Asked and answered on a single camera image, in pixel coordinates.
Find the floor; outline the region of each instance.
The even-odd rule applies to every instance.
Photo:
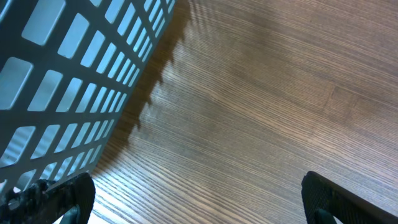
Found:
[[[108,223],[306,223],[314,170],[398,215],[398,5],[178,0],[93,175]]]

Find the floor plank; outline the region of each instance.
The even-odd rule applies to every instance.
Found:
[[[179,0],[93,176],[108,223],[306,223],[314,170],[398,215],[398,7]]]

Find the wood grain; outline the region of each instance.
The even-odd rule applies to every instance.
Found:
[[[93,213],[306,223],[300,182],[314,170],[398,215],[397,13],[376,0],[177,1],[93,173]]]

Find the grid pattern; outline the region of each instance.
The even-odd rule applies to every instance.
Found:
[[[95,168],[174,0],[14,0],[0,14],[0,195]]]

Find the black object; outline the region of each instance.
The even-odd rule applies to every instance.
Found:
[[[1,198],[0,223],[87,223],[93,209],[95,186],[86,172],[49,189],[55,181],[38,180],[28,189]]]
[[[398,223],[397,217],[316,172],[308,172],[301,184],[308,224],[336,224],[334,217],[344,224]]]

